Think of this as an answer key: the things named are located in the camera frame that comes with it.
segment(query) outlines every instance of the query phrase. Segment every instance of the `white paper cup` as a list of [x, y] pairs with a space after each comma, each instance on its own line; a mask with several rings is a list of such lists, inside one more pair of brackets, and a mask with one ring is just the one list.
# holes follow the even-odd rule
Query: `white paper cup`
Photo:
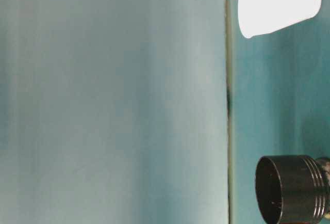
[[238, 22], [246, 38], [268, 34], [314, 17], [322, 0], [238, 0]]

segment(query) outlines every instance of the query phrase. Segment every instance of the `blue surface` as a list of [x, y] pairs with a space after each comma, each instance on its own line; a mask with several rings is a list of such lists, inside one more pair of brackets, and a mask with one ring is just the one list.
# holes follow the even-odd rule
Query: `blue surface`
[[263, 223], [254, 192], [258, 159], [330, 156], [330, 0], [313, 19], [252, 39], [240, 33], [237, 0], [227, 1], [231, 217]]
[[0, 222], [228, 220], [224, 0], [0, 0]]

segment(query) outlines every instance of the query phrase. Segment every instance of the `black container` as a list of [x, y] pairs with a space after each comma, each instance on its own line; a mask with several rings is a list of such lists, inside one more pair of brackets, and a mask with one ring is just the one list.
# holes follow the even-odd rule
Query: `black container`
[[256, 169], [256, 195], [267, 224], [311, 223], [329, 212], [330, 160], [264, 156]]

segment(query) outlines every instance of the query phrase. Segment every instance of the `teal wall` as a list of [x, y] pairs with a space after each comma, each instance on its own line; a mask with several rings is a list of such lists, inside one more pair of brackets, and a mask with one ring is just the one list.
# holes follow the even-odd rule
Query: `teal wall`
[[227, 223], [224, 0], [0, 0], [1, 223]]
[[237, 0], [228, 0], [233, 224], [263, 223], [254, 191], [261, 156], [330, 156], [329, 2], [311, 20], [246, 39]]

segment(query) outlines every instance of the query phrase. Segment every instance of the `teal background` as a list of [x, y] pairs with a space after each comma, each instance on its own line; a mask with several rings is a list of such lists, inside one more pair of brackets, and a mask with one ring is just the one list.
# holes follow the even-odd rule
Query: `teal background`
[[225, 0], [0, 0], [1, 223], [227, 223]]
[[263, 223], [254, 192], [259, 158], [330, 155], [330, 0], [313, 19], [252, 39], [240, 33], [237, 0], [227, 5], [231, 218]]

